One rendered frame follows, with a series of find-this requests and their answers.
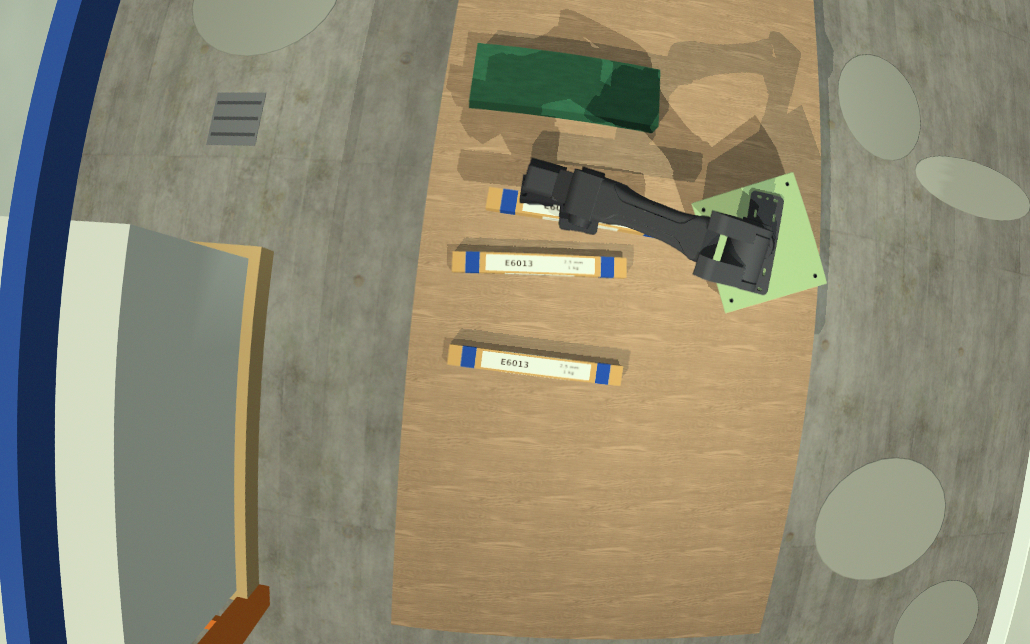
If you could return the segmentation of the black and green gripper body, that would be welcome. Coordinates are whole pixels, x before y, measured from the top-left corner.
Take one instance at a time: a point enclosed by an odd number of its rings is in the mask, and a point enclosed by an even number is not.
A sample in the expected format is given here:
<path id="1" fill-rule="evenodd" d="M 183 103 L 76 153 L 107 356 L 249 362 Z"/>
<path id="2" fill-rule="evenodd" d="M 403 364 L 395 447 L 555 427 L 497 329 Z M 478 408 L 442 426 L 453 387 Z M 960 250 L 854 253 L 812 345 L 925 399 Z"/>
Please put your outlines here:
<path id="1" fill-rule="evenodd" d="M 584 228 L 580 226 L 573 225 L 568 222 L 569 219 L 559 218 L 559 228 L 566 231 L 577 231 L 583 232 L 585 234 L 595 235 L 598 230 L 598 222 L 591 222 L 589 228 Z"/>

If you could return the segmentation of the tan welding electrode pack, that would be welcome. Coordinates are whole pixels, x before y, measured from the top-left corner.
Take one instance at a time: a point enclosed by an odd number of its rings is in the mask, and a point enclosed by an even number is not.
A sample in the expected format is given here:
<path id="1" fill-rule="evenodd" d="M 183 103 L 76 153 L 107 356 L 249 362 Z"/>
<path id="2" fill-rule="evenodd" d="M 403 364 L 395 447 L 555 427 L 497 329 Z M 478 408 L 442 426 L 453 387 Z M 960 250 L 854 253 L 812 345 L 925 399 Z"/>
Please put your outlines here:
<path id="1" fill-rule="evenodd" d="M 448 365 L 539 377 L 621 385 L 623 366 L 450 344 Z"/>
<path id="2" fill-rule="evenodd" d="M 486 211 L 547 221 L 559 221 L 560 206 L 528 205 L 526 203 L 519 203 L 519 198 L 520 191 L 489 187 Z M 624 226 L 598 223 L 598 228 L 650 237 Z"/>
<path id="3" fill-rule="evenodd" d="M 452 273 L 626 278 L 627 258 L 453 251 Z"/>

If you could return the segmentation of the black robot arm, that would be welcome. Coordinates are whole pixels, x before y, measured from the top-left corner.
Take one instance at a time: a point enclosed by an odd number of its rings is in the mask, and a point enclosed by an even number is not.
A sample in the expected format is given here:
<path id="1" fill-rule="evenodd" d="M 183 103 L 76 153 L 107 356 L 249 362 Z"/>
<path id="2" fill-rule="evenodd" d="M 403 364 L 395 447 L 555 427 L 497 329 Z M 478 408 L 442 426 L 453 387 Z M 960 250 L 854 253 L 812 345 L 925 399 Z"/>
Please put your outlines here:
<path id="1" fill-rule="evenodd" d="M 558 205 L 559 218 L 584 228 L 598 222 L 633 229 L 696 262 L 693 275 L 703 280 L 767 294 L 784 205 L 782 197 L 753 191 L 745 221 L 713 210 L 710 217 L 699 216 L 652 201 L 625 184 L 606 178 L 605 173 L 589 169 L 575 169 L 573 173 L 566 167 L 533 158 L 526 175 L 523 174 L 519 203 Z M 720 261 L 716 261 L 713 258 L 720 235 L 727 236 L 727 240 Z"/>

